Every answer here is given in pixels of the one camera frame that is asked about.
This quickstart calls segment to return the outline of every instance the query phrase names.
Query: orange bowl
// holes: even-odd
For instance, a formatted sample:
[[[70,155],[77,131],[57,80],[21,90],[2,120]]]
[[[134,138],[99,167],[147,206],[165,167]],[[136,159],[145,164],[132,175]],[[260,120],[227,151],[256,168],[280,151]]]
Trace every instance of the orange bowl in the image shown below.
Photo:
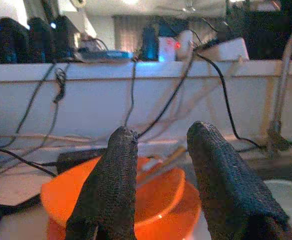
[[[58,225],[66,227],[81,188],[99,159],[95,158],[76,166],[42,186],[42,204]],[[145,157],[138,158],[137,169],[148,160]],[[139,176],[137,182],[145,176],[146,173]],[[169,213],[180,202],[184,187],[184,171],[174,168],[137,189],[135,228],[150,224]]]
[[[182,240],[190,237],[201,213],[198,191],[189,183],[180,202],[169,213],[154,222],[135,228],[138,240]],[[52,218],[47,227],[47,240],[64,240],[65,227]]]

